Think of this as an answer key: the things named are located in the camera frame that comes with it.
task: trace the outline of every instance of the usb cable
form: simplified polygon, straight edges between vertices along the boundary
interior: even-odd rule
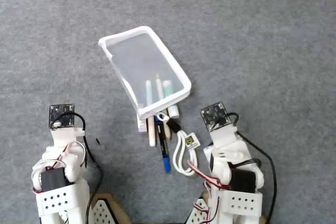
[[[183,167],[182,161],[183,161],[183,156],[185,154],[185,149],[186,149],[186,138],[188,137],[187,134],[181,129],[180,125],[176,123],[174,120],[169,118],[166,114],[159,112],[156,114],[156,117],[158,120],[162,122],[166,122],[169,128],[176,133],[177,135],[177,146],[175,148],[174,154],[173,154],[173,165],[174,168],[181,174],[185,176],[192,176],[195,174],[195,172],[190,168],[187,167],[185,169]],[[198,167],[197,163],[197,155],[195,148],[190,148],[189,150],[189,156],[190,156],[190,163],[194,165],[194,167]]]

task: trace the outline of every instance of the blue marker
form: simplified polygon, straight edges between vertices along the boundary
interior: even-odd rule
[[[163,122],[158,120],[155,116],[155,124],[157,128],[157,134],[159,135],[159,140],[160,140],[160,148],[161,148],[161,153],[162,153],[162,158],[163,158],[163,165],[166,173],[170,172],[170,160],[169,160],[169,154],[168,154],[168,149],[166,146],[166,137],[164,134],[164,127],[163,127]]]

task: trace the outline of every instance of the plastic container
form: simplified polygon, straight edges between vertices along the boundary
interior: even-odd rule
[[[191,82],[156,33],[141,26],[98,42],[115,69],[140,119],[146,119],[190,94]],[[174,93],[160,99],[157,80],[171,81]],[[151,81],[148,103],[146,82]]]

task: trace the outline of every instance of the gray carpet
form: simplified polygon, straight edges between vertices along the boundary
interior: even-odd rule
[[[1,223],[38,223],[30,171],[51,143],[48,106],[64,102],[87,120],[106,173],[101,191],[114,193],[134,222],[185,220],[202,180],[165,174],[96,44],[140,25],[157,32],[191,79],[180,103],[187,132],[209,144],[199,111],[223,101],[274,158],[273,223],[335,223],[335,14],[336,0],[0,0]],[[266,214],[270,166],[251,152],[264,162]]]

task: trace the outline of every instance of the cable label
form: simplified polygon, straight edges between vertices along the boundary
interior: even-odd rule
[[[193,149],[196,149],[200,145],[201,143],[199,142],[194,132],[190,133],[185,138],[185,146],[187,147],[188,151],[192,151]]]

